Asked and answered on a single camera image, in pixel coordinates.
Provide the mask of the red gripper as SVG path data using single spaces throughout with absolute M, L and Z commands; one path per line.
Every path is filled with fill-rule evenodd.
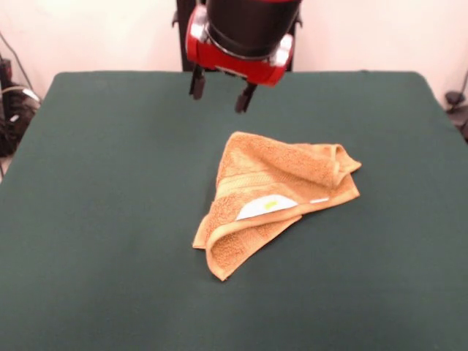
M 287 71 L 295 48 L 293 5 L 197 5 L 190 15 L 185 48 L 194 65 L 189 95 L 203 96 L 206 70 L 247 82 L 235 104 L 245 113 L 256 86 L 275 86 Z

